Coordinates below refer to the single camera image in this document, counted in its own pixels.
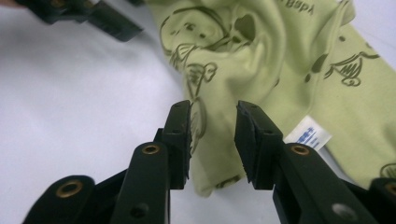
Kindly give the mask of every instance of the green fabric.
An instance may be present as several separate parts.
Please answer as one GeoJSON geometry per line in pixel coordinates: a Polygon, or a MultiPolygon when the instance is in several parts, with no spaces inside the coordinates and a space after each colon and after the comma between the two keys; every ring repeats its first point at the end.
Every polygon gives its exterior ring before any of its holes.
{"type": "Polygon", "coordinates": [[[233,142],[238,100],[261,106],[285,136],[311,115],[364,187],[396,161],[396,74],[345,25],[354,16],[350,1],[147,3],[193,102],[191,177],[199,195],[245,175],[233,142]]]}

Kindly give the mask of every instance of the white tag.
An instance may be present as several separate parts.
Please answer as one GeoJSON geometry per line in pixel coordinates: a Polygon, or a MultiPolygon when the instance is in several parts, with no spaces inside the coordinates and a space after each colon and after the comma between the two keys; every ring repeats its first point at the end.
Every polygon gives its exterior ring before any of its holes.
{"type": "Polygon", "coordinates": [[[285,143],[300,143],[319,151],[331,138],[332,135],[320,127],[316,121],[305,116],[283,141],[285,143]]]}

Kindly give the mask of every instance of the white surface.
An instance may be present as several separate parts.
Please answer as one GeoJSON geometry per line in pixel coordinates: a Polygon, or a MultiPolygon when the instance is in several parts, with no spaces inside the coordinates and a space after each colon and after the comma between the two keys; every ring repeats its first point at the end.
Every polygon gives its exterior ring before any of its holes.
{"type": "MultiPolygon", "coordinates": [[[[146,8],[111,1],[145,28],[120,43],[89,24],[47,26],[23,9],[0,8],[0,223],[21,223],[54,181],[96,183],[125,169],[133,150],[163,127],[182,100],[146,8]]],[[[355,26],[396,68],[396,2],[360,0],[355,26]]],[[[196,196],[172,191],[171,223],[278,223],[272,192],[246,180],[196,196]]]]}

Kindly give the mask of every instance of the green cloth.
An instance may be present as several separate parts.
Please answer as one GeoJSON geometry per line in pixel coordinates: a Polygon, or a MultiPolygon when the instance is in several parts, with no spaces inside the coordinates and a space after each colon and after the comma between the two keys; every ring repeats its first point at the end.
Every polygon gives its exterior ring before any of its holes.
{"type": "Polygon", "coordinates": [[[363,187],[396,162],[396,74],[348,25],[351,1],[150,0],[163,51],[191,111],[191,177],[209,196],[245,176],[233,135],[238,100],[285,136],[306,115],[363,187]]]}

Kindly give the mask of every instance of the green garment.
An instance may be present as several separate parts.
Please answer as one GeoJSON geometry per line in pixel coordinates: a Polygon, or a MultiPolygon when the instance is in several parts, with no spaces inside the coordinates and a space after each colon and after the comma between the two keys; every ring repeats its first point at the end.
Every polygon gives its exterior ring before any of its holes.
{"type": "Polygon", "coordinates": [[[147,1],[191,111],[191,177],[209,196],[245,176],[236,104],[259,105],[288,135],[306,115],[328,149],[368,187],[396,162],[396,74],[348,25],[351,1],[147,1]]]}

